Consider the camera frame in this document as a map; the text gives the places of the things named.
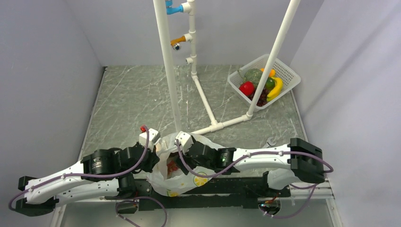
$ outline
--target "marble-pattern floor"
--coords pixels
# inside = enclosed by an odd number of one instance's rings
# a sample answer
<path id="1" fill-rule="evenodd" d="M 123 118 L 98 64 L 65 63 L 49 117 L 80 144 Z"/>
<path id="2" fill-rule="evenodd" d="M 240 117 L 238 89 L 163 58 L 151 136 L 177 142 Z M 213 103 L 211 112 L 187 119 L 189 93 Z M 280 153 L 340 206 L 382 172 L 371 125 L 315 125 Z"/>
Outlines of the marble-pattern floor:
<path id="1" fill-rule="evenodd" d="M 239 117 L 248 109 L 227 82 L 228 75 L 240 67 L 198 66 L 199 81 L 219 122 Z M 176 66 L 174 69 L 183 131 L 209 126 L 210 119 L 192 81 L 190 68 Z M 143 124 L 159 130 L 162 136 L 175 132 L 164 66 L 107 67 L 100 89 L 82 156 L 99 148 L 132 146 L 138 141 L 139 127 Z M 304 138 L 290 93 L 254 113 L 250 121 L 205 136 L 222 146 L 238 148 L 261 148 L 271 136 L 276 146 L 288 143 L 293 137 Z"/>

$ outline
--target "green fruit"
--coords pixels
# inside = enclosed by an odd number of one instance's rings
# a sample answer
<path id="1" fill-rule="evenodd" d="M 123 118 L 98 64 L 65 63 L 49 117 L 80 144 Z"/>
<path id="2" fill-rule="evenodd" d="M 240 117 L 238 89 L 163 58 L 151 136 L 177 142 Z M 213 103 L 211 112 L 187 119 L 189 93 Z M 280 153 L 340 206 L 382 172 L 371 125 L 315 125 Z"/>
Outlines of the green fruit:
<path id="1" fill-rule="evenodd" d="M 275 85 L 276 85 L 276 82 L 274 82 L 274 80 L 271 77 L 267 78 L 266 85 L 265 85 L 265 88 L 267 90 L 272 90 L 275 87 Z"/>
<path id="2" fill-rule="evenodd" d="M 250 69 L 245 73 L 243 82 L 250 81 L 255 87 L 258 87 L 259 81 L 262 78 L 262 73 L 260 69 Z"/>

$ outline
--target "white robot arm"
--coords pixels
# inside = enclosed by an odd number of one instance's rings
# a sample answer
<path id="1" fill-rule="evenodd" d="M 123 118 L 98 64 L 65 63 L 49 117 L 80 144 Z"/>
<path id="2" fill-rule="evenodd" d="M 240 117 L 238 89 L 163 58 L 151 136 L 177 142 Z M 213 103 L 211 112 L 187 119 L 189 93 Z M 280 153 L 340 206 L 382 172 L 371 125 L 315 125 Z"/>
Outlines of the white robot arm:
<path id="1" fill-rule="evenodd" d="M 149 130 L 148 143 L 151 149 L 148 149 L 145 158 L 135 171 L 152 171 L 154 165 L 159 161 L 154 147 L 159 138 L 158 131 Z M 276 170 L 269 171 L 262 182 L 263 185 L 273 190 L 281 190 L 290 183 L 300 181 L 307 183 L 324 182 L 323 165 L 320 162 L 307 156 L 287 154 L 289 151 L 297 150 L 308 153 L 309 156 L 322 157 L 322 151 L 319 148 L 301 139 L 291 139 L 290 144 L 262 149 L 212 149 L 196 141 L 185 132 L 180 132 L 176 139 L 180 150 L 184 152 L 184 156 L 182 159 L 177 158 L 175 162 L 185 174 L 188 174 L 196 166 L 212 169 L 215 172 L 224 170 L 225 173 L 223 174 L 255 168 L 276 168 Z M 101 196 L 134 197 L 137 189 L 132 173 L 137 173 L 135 171 L 118 177 L 102 179 L 87 177 L 87 174 L 116 174 L 136 165 L 140 155 L 144 152 L 143 145 L 146 140 L 147 135 L 142 133 L 139 136 L 139 142 L 134 147 L 124 150 L 119 148 L 97 150 L 71 167 L 40 179 L 21 177 L 18 188 L 22 191 L 28 191 L 24 193 L 23 199 L 17 201 L 14 210 L 27 216 L 39 216 L 51 212 L 55 207 L 74 201 Z M 271 151 L 274 154 L 252 155 L 266 151 Z M 40 187 L 33 187 L 50 181 L 52 178 L 57 179 Z"/>

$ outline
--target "small camera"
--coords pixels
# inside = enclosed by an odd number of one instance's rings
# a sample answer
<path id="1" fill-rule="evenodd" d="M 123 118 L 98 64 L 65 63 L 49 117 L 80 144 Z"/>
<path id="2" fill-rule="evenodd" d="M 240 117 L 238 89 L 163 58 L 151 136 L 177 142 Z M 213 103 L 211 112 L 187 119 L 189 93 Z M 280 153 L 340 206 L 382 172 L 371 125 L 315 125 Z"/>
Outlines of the small camera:
<path id="1" fill-rule="evenodd" d="M 174 45 L 173 45 L 173 49 L 174 49 L 175 51 L 179 51 L 179 50 L 181 49 L 181 45 L 180 45 L 180 44 L 174 44 Z"/>

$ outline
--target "yellow banana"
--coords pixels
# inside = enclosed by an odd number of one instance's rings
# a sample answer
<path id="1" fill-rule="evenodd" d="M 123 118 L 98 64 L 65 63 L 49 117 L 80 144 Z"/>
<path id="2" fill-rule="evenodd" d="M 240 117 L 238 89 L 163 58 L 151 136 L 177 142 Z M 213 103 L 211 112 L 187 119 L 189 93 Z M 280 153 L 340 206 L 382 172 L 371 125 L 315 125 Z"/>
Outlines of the yellow banana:
<path id="1" fill-rule="evenodd" d="M 271 90 L 267 94 L 267 101 L 273 100 L 275 97 L 279 96 L 281 89 L 283 88 L 283 80 L 278 77 L 272 77 L 276 85 L 274 86 L 273 90 Z"/>

